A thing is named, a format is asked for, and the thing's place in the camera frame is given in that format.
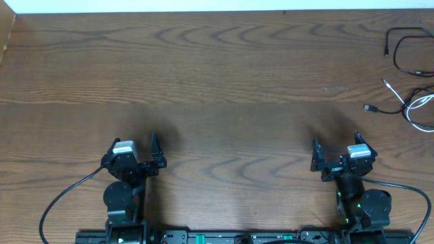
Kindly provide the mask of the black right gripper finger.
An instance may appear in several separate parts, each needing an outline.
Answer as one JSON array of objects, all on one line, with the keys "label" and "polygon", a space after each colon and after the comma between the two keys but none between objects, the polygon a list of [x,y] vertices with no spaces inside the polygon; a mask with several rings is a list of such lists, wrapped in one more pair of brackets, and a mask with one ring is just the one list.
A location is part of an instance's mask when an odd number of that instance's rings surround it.
[{"label": "black right gripper finger", "polygon": [[354,132],[354,139],[356,144],[365,144],[372,153],[375,153],[376,151],[363,139],[361,134],[358,131]]},{"label": "black right gripper finger", "polygon": [[326,165],[326,160],[323,155],[323,149],[317,139],[313,140],[312,159],[311,159],[311,171],[322,171]]}]

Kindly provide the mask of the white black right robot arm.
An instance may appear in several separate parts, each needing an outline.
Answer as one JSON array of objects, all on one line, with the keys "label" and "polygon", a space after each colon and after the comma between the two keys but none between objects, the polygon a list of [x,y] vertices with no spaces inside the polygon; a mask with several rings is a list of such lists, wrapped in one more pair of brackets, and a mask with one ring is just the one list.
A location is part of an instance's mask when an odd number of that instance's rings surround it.
[{"label": "white black right robot arm", "polygon": [[[347,147],[347,153],[339,160],[328,163],[318,139],[312,142],[310,170],[321,173],[322,182],[336,183],[336,202],[345,225],[327,235],[327,243],[415,243],[427,225],[432,211],[429,196],[420,189],[402,184],[368,179],[365,176],[373,170],[378,153],[363,139],[358,131],[354,132],[355,143]],[[392,196],[381,189],[365,189],[369,182],[409,190],[420,194],[427,203],[427,211],[418,230],[410,232],[386,232],[390,221]]]}]

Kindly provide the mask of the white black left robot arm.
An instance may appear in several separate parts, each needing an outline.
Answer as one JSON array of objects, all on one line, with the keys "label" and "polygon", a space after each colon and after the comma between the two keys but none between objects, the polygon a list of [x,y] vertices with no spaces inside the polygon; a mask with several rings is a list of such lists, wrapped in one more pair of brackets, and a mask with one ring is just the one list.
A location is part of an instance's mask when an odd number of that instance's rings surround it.
[{"label": "white black left robot arm", "polygon": [[116,138],[101,159],[100,167],[84,179],[62,191],[44,211],[39,223],[39,235],[43,243],[43,223],[49,210],[67,192],[107,169],[117,181],[108,185],[103,194],[108,220],[104,232],[78,232],[76,243],[159,243],[161,235],[145,220],[143,205],[146,194],[146,179],[158,176],[159,170],[167,167],[167,160],[160,149],[157,133],[152,134],[151,161],[140,163],[134,142]]}]

